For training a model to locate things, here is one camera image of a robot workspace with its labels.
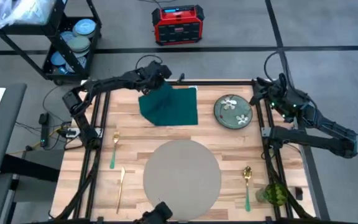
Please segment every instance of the cart wheel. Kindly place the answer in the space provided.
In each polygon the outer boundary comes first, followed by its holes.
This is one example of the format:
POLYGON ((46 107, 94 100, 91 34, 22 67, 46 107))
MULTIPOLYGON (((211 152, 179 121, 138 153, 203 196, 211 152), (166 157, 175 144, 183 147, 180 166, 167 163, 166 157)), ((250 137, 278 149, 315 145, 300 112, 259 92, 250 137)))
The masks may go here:
POLYGON ((53 83, 57 86, 63 85, 63 80, 54 80, 53 83))

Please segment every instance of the red portable power station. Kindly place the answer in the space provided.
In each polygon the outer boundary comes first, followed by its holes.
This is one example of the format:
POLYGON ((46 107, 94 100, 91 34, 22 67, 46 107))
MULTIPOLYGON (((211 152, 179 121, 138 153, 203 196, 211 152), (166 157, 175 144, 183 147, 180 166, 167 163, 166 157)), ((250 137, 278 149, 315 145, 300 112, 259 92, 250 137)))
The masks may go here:
POLYGON ((201 40, 204 12, 199 5, 155 9, 155 41, 159 45, 187 44, 201 40))

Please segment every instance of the green ceramic plate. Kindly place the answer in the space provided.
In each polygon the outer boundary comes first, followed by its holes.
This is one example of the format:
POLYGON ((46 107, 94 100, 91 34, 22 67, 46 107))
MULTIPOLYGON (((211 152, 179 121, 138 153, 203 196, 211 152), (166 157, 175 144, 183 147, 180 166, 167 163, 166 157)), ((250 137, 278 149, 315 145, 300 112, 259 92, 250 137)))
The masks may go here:
POLYGON ((220 97, 215 103, 214 114, 221 125, 230 129, 244 128, 252 119, 251 105, 238 95, 220 97))

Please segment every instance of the spoon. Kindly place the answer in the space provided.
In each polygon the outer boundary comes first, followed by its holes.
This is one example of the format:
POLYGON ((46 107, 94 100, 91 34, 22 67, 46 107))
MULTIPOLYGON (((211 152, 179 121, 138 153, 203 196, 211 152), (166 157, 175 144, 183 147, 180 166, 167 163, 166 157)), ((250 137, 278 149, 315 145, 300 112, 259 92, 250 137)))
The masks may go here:
POLYGON ((246 180, 246 183, 247 183, 247 198, 246 198, 246 210, 247 212, 250 212, 251 211, 251 205, 249 204, 249 190, 248 190, 248 181, 249 179, 251 178, 252 176, 252 169, 250 166, 247 166, 245 169, 244 169, 244 179, 246 180))

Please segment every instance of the gold knife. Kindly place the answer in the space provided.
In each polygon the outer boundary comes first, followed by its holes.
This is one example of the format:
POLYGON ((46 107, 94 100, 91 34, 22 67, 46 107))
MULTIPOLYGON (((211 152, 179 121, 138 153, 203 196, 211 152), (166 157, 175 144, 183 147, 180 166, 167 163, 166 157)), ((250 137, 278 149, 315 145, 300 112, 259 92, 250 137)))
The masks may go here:
POLYGON ((122 183, 124 181, 124 177, 125 177, 125 168, 122 167, 121 168, 121 183, 119 185, 119 194, 118 194, 117 210, 116 210, 117 214, 118 214, 118 210, 119 210, 119 204, 120 204, 120 201, 121 201, 122 183))

